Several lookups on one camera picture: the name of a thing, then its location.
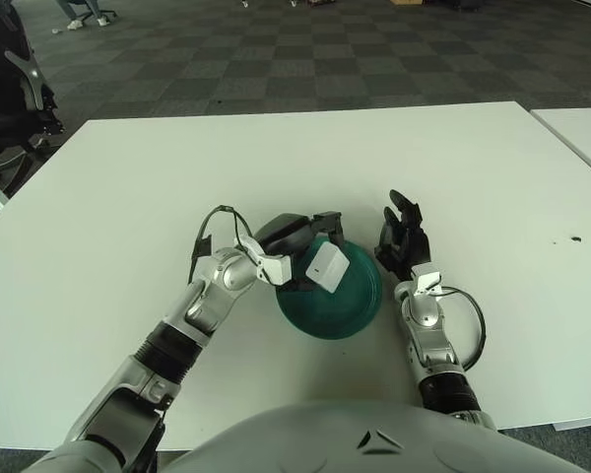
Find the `black cable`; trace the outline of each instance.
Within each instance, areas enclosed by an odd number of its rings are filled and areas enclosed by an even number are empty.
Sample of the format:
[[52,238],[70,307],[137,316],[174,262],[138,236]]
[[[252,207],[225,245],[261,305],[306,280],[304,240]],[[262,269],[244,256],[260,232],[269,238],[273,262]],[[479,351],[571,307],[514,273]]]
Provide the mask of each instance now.
[[[188,284],[192,283],[192,281],[193,281],[193,277],[195,275],[195,268],[197,267],[197,261],[199,260],[199,258],[201,256],[204,255],[202,250],[205,248],[202,248],[202,246],[203,245],[205,246],[205,243],[206,243],[206,240],[204,239],[204,233],[206,232],[206,227],[208,227],[208,223],[210,222],[210,219],[213,217],[213,215],[220,213],[220,212],[223,212],[226,214],[232,214],[232,216],[234,218],[234,234],[236,236],[236,242],[239,246],[239,249],[241,251],[243,251],[243,253],[245,253],[245,256],[247,256],[247,258],[251,261],[251,263],[254,266],[258,266],[256,264],[256,262],[254,261],[254,259],[247,252],[247,248],[245,248],[245,246],[243,246],[243,244],[240,240],[240,235],[238,234],[238,222],[240,221],[243,224],[247,234],[249,236],[252,236],[252,231],[249,228],[249,225],[247,225],[247,222],[245,221],[243,216],[240,215],[238,212],[236,212],[236,210],[233,207],[231,207],[230,205],[220,205],[220,206],[215,207],[204,218],[204,221],[202,222],[201,226],[199,227],[199,232],[197,233],[197,237],[195,238],[195,246],[193,247],[193,254],[190,259],[190,272],[188,274]],[[267,275],[265,270],[261,269],[261,271],[263,273],[263,276],[265,277],[265,280],[269,284],[272,284],[271,281],[269,280],[269,276]]]
[[462,368],[464,368],[465,371],[468,371],[480,360],[482,353],[484,352],[484,347],[486,346],[486,321],[484,319],[484,313],[482,312],[482,308],[477,303],[475,298],[466,291],[462,291],[461,289],[454,288],[452,286],[442,286],[442,289],[448,291],[448,293],[430,294],[430,296],[435,298],[445,298],[454,294],[461,294],[467,299],[469,303],[471,303],[475,309],[475,312],[477,313],[477,318],[480,321],[480,341],[478,342],[477,348],[475,349],[475,352],[473,352],[473,355],[471,355],[469,359],[462,364]]

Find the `teal bowl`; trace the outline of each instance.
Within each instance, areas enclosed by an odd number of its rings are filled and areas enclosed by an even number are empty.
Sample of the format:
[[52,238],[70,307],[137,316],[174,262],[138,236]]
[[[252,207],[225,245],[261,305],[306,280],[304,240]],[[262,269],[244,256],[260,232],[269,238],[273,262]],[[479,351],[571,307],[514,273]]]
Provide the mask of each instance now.
[[[320,245],[319,237],[294,267],[294,278],[305,278],[305,271]],[[369,255],[346,241],[343,253],[350,266],[334,294],[315,286],[312,291],[276,291],[281,311],[295,327],[325,340],[347,338],[363,330],[381,306],[381,276]]]

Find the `gray carpet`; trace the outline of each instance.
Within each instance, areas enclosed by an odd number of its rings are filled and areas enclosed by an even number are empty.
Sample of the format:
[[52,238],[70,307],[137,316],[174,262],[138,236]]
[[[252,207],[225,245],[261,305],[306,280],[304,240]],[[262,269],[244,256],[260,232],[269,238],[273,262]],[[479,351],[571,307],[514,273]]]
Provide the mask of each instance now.
[[[591,106],[591,9],[489,0],[480,13],[388,0],[100,0],[120,18],[52,34],[50,0],[16,0],[67,139],[91,118],[516,100]],[[591,471],[591,428],[507,431]],[[0,450],[0,472],[39,452]]]

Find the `person's leg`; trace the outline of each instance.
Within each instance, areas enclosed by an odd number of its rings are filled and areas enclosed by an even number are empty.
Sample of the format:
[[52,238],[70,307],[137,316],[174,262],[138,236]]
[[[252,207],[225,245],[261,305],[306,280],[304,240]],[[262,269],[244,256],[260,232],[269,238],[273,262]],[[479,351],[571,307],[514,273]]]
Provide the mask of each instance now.
[[57,5],[61,7],[63,13],[71,20],[75,21],[77,19],[77,14],[75,13],[74,9],[70,6],[67,0],[55,0]]
[[90,10],[92,10],[92,13],[95,14],[95,18],[99,19],[102,17],[102,13],[100,12],[98,0],[86,0],[86,3],[90,7]]

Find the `white shoe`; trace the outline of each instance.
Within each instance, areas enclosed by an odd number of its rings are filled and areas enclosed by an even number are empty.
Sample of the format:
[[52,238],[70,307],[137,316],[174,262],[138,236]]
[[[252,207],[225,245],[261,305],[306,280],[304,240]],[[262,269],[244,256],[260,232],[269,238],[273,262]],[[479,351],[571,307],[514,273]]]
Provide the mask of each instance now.
[[83,22],[81,20],[73,20],[72,22],[70,22],[70,25],[68,25],[68,30],[70,31],[74,31],[74,30],[78,30],[79,28],[83,27]]

